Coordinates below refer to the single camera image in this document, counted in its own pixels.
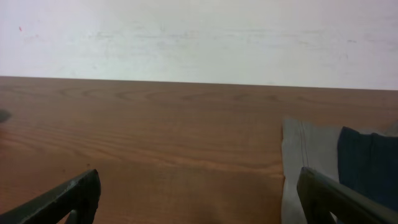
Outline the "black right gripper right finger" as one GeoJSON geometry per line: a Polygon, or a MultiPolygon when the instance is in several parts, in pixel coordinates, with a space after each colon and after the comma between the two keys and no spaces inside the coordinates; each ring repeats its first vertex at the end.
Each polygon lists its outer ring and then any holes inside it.
{"type": "Polygon", "coordinates": [[[308,223],[397,223],[397,212],[309,167],[300,171],[297,192],[308,223]]]}

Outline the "navy blue shorts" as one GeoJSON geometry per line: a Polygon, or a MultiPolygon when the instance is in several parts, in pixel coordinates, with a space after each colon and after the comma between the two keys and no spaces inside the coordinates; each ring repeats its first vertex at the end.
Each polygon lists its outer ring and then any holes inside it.
{"type": "Polygon", "coordinates": [[[340,183],[397,211],[397,138],[343,127],[337,149],[340,183]]]}

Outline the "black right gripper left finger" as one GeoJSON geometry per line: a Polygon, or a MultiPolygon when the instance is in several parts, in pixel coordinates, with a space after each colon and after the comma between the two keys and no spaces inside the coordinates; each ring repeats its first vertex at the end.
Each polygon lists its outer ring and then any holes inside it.
{"type": "Polygon", "coordinates": [[[1,223],[93,223],[101,195],[98,171],[88,170],[1,214],[1,223]]]}

